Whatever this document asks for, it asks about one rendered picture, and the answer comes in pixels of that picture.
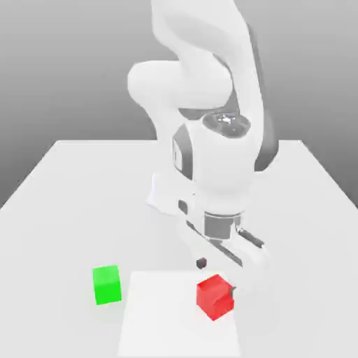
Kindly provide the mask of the small green cube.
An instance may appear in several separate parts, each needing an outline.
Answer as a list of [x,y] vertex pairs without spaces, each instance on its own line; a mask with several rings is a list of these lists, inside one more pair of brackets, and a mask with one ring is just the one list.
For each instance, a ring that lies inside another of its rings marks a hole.
[[117,265],[93,268],[92,278],[97,305],[122,300],[122,288]]

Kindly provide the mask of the small red cube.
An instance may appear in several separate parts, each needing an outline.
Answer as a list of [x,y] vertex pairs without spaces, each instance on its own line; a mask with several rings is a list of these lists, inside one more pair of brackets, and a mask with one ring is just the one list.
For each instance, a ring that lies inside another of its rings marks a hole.
[[219,274],[212,275],[196,285],[196,304],[212,321],[234,309],[234,298],[229,296],[231,286]]

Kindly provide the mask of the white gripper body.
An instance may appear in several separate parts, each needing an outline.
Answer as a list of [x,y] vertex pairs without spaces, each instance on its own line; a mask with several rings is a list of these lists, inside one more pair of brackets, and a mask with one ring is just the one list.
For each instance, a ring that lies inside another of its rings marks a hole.
[[205,256],[211,268],[216,264],[224,266],[224,257],[230,260],[233,270],[263,265],[268,258],[265,242],[242,228],[240,219],[205,219],[198,226],[187,220],[184,229],[184,239],[194,258]]

